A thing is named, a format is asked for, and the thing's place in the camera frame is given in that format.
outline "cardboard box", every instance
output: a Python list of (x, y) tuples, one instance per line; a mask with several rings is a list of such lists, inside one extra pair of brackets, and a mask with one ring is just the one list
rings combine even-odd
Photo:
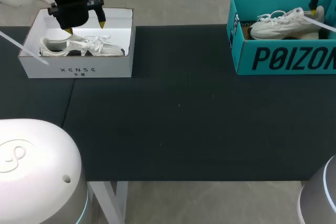
[[(89, 12), (89, 20), (73, 33), (85, 36), (111, 36), (110, 41), (125, 50), (125, 56), (66, 56), (42, 57), (45, 65), (24, 51), (19, 60), (29, 78), (112, 78), (131, 77), (135, 27), (133, 10), (124, 8), (104, 8), (106, 23), (101, 29), (94, 11)], [(49, 16), (47, 9), (41, 9), (26, 37), (24, 46), (39, 55), (40, 38), (66, 39), (70, 35), (61, 30), (56, 18)]]
[[(335, 74), (336, 33), (318, 40), (248, 40), (244, 27), (257, 16), (275, 10), (288, 12), (302, 7), (309, 10), (310, 0), (231, 0), (227, 34), (236, 72), (252, 74)], [(336, 0), (320, 0), (325, 24), (336, 25)]]

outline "white sneaker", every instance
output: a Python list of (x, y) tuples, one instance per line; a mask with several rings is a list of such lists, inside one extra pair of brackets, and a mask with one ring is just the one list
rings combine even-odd
[(111, 44), (110, 36), (87, 36), (85, 38), (71, 35), (64, 40), (41, 38), (40, 54), (42, 56), (124, 56), (125, 50)]
[[(283, 15), (272, 18), (274, 13), (283, 13)], [(321, 27), (302, 18), (305, 16), (324, 23), (324, 8), (319, 6), (314, 17), (311, 11), (305, 12), (301, 7), (288, 13), (276, 10), (271, 14), (260, 15), (257, 22), (248, 28), (248, 34), (251, 39), (318, 39)]]

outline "shoelace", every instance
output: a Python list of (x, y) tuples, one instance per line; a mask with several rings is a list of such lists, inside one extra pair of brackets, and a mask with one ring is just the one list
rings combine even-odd
[[(276, 18), (272, 18), (272, 15), (274, 13), (283, 13), (284, 15), (283, 16), (280, 16), (280, 17), (276, 17)], [(258, 16), (258, 21), (261, 21), (261, 22), (271, 22), (271, 25), (277, 25), (278, 23), (289, 23), (289, 20), (287, 19), (287, 15), (284, 11), (282, 10), (276, 10), (274, 12), (272, 12), (271, 14), (262, 14), (260, 16)]]
[(108, 39), (111, 36), (87, 36), (82, 43), (86, 43), (82, 45), (82, 49), (91, 49), (98, 53), (101, 53), (104, 45), (108, 44), (111, 45)]

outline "white cable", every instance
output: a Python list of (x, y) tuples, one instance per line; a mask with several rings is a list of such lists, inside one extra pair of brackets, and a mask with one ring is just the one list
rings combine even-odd
[(334, 28), (332, 26), (328, 26), (328, 25), (326, 25), (324, 23), (318, 22), (318, 21), (316, 21), (316, 20), (314, 20), (312, 18), (308, 18), (306, 16), (303, 16), (302, 18), (305, 19), (306, 21), (310, 22), (310, 23), (313, 23), (313, 24), (315, 24), (317, 26), (323, 27), (325, 29), (328, 29), (328, 30), (333, 31), (333, 32), (336, 33), (336, 28)]
[(31, 56), (33, 56), (35, 59), (41, 61), (42, 63), (44, 63), (45, 65), (49, 65), (49, 63), (44, 60), (41, 59), (39, 56), (37, 56), (35, 53), (31, 52), (29, 49), (25, 48), (23, 45), (21, 45), (20, 43), (18, 43), (17, 41), (13, 40), (12, 38), (10, 38), (10, 36), (4, 34), (2, 31), (0, 31), (0, 36), (4, 37), (5, 39), (7, 39), (9, 42), (13, 43), (15, 46), (17, 46), (18, 48), (21, 48), (24, 52), (30, 54)]

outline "table leg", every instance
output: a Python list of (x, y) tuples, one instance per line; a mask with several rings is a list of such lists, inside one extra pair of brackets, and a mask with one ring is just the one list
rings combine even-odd
[(109, 224), (125, 224), (110, 182), (89, 182)]
[(117, 192), (115, 195), (119, 202), (120, 211), (124, 220), (126, 217), (127, 193), (128, 193), (128, 181), (118, 181)]

